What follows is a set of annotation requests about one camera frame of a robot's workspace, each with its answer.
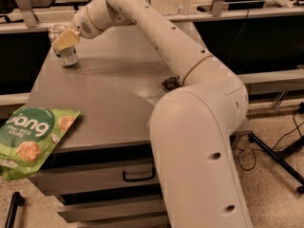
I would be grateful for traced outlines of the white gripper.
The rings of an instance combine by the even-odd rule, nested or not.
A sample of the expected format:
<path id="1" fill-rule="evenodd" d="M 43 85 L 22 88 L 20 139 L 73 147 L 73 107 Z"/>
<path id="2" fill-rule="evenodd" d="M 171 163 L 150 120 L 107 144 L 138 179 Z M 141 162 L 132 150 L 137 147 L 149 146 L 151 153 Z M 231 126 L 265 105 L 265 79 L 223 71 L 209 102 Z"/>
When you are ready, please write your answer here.
<path id="1" fill-rule="evenodd" d="M 75 46 L 80 42 L 80 36 L 93 39 L 102 33 L 89 18 L 88 7 L 82 7 L 74 14 L 69 27 L 51 43 L 55 50 L 62 51 Z"/>

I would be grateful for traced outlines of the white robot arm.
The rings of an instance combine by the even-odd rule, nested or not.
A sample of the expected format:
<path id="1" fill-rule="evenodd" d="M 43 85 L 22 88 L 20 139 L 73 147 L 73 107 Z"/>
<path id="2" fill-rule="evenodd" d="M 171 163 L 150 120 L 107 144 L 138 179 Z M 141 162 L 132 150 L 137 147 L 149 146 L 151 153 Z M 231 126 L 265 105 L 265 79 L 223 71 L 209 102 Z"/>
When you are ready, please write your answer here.
<path id="1" fill-rule="evenodd" d="M 58 50 L 134 23 L 181 86 L 150 118 L 150 141 L 172 228 L 253 228 L 230 145 L 246 118 L 244 83 L 205 46 L 154 10 L 149 0 L 94 0 L 53 42 Z"/>

